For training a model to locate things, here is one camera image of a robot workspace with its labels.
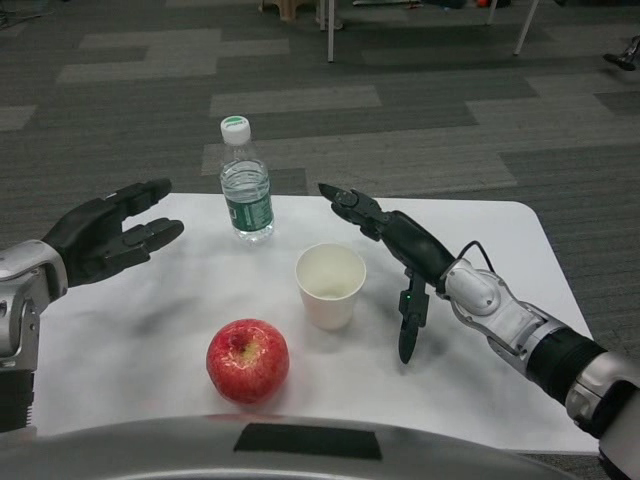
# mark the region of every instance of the white bottle cap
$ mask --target white bottle cap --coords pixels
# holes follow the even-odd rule
[[[249,120],[235,115],[227,117],[220,123],[222,139],[227,145],[244,145],[251,140],[251,126]]]

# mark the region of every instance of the bottle label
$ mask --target bottle label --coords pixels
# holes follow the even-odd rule
[[[257,232],[269,225],[273,220],[271,196],[267,193],[260,200],[250,203],[227,200],[231,223],[242,232]]]

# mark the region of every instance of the red apple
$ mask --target red apple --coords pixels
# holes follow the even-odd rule
[[[248,318],[224,326],[207,350],[207,372],[220,395],[243,405],[268,400],[289,371],[287,342],[262,320]]]

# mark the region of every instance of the gray carpet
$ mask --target gray carpet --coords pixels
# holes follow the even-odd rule
[[[0,31],[0,248],[133,181],[219,192],[218,125],[245,113],[276,194],[530,205],[594,337],[640,358],[640,73],[600,58],[640,7],[603,3],[543,0],[516,58],[523,0],[492,27],[471,6],[344,2],[328,65],[313,7],[285,24],[258,0],[50,2]],[[537,458],[604,478],[595,458]]]

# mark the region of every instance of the white paper cup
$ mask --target white paper cup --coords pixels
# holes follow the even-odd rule
[[[305,251],[296,279],[311,322],[324,330],[346,326],[366,276],[364,261],[347,247],[324,243]]]

